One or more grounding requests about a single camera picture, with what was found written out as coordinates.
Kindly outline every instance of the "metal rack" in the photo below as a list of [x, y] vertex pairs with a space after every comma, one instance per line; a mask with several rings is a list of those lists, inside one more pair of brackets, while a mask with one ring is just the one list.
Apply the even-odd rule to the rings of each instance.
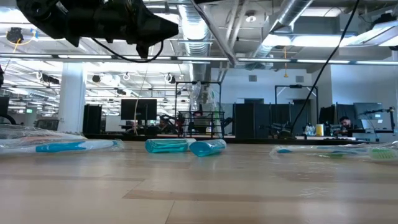
[[[193, 114], [195, 112], [194, 111], [179, 111], [178, 112], [178, 116], [183, 116], [184, 118], [186, 118], [186, 114], [188, 114], [188, 118], [187, 121], [182, 125], [182, 132], [178, 132], [178, 137], [183, 137], [184, 134], [189, 134], [190, 137], [192, 137], [192, 128], [189, 128], [188, 131], [184, 131], [184, 127], [186, 126], [190, 126], [192, 122], [194, 122], [194, 119], [200, 119], [202, 121], [209, 121], [209, 125], [195, 125], [195, 127], [203, 127], [203, 128], [207, 128], [207, 127], [211, 127], [211, 132], [210, 132], [210, 138], [213, 138], [213, 136], [215, 134], [221, 134], [222, 137], [224, 137], [224, 127], [223, 127], [223, 123], [224, 123], [224, 111], [202, 111], [203, 114], [207, 114], [206, 117], [201, 117], [201, 118], [194, 118]], [[219, 120], [220, 121], [220, 125], [216, 125], [215, 121]], [[221, 128], [221, 132], [219, 131], [215, 131], [216, 127], [220, 127]]]

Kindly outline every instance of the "silver duct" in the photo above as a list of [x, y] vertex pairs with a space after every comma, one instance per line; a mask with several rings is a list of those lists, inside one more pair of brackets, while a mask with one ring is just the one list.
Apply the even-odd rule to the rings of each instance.
[[[179, 5], [181, 27], [185, 40], [210, 40], [210, 31], [205, 21], [200, 17], [192, 5]], [[210, 46], [203, 43], [185, 43], [185, 50], [189, 56], [208, 56]], [[194, 63], [193, 81], [205, 80], [207, 64]]]
[[[285, 32], [292, 33], [294, 22], [303, 14], [303, 12], [308, 8], [313, 0], [285, 0], [280, 6], [280, 11], [277, 13], [277, 17], [272, 19], [268, 17], [266, 24], [263, 28], [262, 44], [253, 53], [252, 57], [255, 58], [265, 58], [269, 52], [272, 50], [274, 45], [267, 44], [266, 38], [271, 32]], [[246, 69], [253, 70], [255, 68], [264, 68], [263, 63], [251, 63], [247, 64]]]

